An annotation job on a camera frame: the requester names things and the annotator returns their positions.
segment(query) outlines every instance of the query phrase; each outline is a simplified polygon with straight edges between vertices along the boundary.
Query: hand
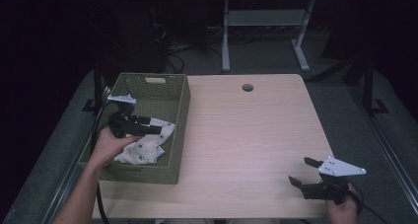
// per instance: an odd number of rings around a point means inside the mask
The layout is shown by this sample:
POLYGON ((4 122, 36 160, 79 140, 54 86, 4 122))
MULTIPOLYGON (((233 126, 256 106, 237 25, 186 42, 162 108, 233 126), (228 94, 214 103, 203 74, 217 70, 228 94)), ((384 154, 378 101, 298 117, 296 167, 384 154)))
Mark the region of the hand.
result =
POLYGON ((123 151, 123 148, 140 139, 138 136, 116 138, 107 126, 99 133, 95 150, 90 157, 89 163, 98 166, 100 169, 107 166, 113 158, 123 151))
POLYGON ((349 195, 345 195, 344 200, 339 205, 333 200, 325 201, 328 219, 332 224, 355 224, 357 223, 357 204, 349 195))

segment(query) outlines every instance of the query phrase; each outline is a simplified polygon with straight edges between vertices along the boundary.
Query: white metal stand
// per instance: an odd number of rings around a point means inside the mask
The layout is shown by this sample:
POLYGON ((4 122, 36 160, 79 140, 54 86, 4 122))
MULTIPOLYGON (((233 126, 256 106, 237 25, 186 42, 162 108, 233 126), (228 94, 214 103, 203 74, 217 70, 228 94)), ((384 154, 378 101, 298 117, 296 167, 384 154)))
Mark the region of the white metal stand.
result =
POLYGON ((306 9, 302 10, 229 10, 228 0, 225 0, 224 10, 224 41, 222 43, 222 70, 228 72, 230 53, 228 48, 228 26, 301 26, 292 46, 303 71, 309 71, 307 60, 301 49, 302 41, 310 21, 314 0, 310 0, 306 9))

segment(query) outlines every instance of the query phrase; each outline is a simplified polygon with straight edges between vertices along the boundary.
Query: white mounting plate with holes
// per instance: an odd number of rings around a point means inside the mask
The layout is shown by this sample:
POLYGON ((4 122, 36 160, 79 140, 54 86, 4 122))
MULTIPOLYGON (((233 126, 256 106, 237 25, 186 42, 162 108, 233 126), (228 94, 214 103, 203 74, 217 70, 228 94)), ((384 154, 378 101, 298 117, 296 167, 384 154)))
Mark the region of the white mounting plate with holes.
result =
POLYGON ((109 95, 107 97, 107 99, 111 100, 111 101, 118 101, 118 102, 136 104, 136 99, 132 98, 130 96, 130 94, 128 94, 127 96, 112 96, 112 95, 109 95))
POLYGON ((322 174, 333 177, 365 175, 366 169, 353 166, 332 157, 328 157, 318 168, 322 174))

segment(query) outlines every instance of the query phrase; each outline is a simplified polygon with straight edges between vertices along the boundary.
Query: person's left hand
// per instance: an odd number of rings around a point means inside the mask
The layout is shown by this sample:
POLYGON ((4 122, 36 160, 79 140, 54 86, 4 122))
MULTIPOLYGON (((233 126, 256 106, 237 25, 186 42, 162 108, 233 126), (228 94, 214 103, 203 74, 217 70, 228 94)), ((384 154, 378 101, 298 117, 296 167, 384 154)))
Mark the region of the person's left hand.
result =
POLYGON ((108 165, 117 154, 120 154, 126 145, 136 142, 139 139, 140 137, 138 136, 116 138, 107 126, 99 133, 99 138, 89 163, 99 166, 99 168, 103 168, 108 165))

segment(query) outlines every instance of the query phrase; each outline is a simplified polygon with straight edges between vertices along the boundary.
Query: forearm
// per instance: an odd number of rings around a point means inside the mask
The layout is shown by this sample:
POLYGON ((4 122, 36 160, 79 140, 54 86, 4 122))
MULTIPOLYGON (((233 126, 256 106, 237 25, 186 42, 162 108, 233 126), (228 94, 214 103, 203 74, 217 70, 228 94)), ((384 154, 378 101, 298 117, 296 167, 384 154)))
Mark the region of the forearm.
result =
POLYGON ((96 201, 100 166, 88 163, 68 200, 53 223, 91 223, 96 201))

